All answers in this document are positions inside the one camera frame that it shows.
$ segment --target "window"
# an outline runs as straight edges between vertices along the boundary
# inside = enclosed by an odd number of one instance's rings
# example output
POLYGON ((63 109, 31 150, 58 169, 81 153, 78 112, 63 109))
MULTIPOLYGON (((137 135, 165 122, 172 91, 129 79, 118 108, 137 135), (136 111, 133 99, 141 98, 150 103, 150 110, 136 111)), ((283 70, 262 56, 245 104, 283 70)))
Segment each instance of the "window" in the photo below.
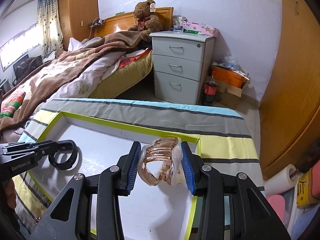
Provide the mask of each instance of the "window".
POLYGON ((14 36, 0 48, 0 60, 3 71, 22 55, 42 43, 42 32, 37 24, 14 36))

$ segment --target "patterned curtain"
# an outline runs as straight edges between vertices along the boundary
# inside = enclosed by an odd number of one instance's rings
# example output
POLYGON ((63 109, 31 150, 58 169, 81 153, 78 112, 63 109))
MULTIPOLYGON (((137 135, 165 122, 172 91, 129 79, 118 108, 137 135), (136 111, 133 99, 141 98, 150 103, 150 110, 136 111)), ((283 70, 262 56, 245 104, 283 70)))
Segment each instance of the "patterned curtain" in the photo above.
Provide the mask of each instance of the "patterned curtain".
POLYGON ((43 33, 42 57, 62 49, 62 32, 58 14, 58 0, 38 0, 38 25, 43 33))

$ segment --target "white tag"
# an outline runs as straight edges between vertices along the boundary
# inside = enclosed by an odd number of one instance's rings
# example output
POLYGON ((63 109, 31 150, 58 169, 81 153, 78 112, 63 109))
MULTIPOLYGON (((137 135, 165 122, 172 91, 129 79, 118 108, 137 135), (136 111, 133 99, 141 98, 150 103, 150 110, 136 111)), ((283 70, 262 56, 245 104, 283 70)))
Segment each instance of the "white tag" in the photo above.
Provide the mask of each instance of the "white tag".
POLYGON ((156 4, 155 3, 150 4, 150 12, 156 12, 156 4))

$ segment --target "cable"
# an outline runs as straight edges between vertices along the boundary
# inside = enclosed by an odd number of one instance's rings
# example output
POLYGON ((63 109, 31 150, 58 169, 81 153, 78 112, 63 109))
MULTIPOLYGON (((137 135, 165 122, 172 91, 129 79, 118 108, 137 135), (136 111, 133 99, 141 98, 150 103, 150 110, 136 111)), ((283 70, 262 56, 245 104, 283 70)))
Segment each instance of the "cable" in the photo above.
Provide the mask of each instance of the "cable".
POLYGON ((94 21, 95 21, 96 19, 99 19, 99 17, 95 18, 95 19, 93 20, 93 22, 92 22, 92 25, 91 25, 91 29, 90 29, 90 34, 89 34, 89 38, 88 38, 88 40, 90 40, 90 36, 91 36, 91 32, 92 32, 93 23, 94 23, 94 21))

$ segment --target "wall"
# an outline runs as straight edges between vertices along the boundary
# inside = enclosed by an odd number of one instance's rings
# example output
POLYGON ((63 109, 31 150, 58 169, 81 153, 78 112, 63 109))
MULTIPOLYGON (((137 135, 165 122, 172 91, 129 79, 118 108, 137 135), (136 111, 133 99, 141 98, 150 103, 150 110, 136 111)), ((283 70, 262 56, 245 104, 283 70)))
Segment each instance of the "wall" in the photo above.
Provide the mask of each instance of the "wall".
MULTIPOLYGON (((98 0, 101 18, 129 12, 144 0, 98 0)), ((270 79, 279 47, 281 0, 155 0, 174 7, 174 15, 219 29, 213 58, 235 56, 251 76, 244 94, 260 101, 270 79)))
MULTIPOLYGON (((0 47, 19 32, 37 22, 37 5, 38 1, 34 0, 12 12, 3 19, 0 23, 0 47)), ((33 50, 29 51, 28 54, 29 57, 36 57, 41 55, 41 52, 42 47, 37 46, 33 50)), ((3 80, 4 78, 8 79, 12 86, 12 81, 15 79, 13 67, 11 65, 3 71, 0 63, 0 79, 3 80)))

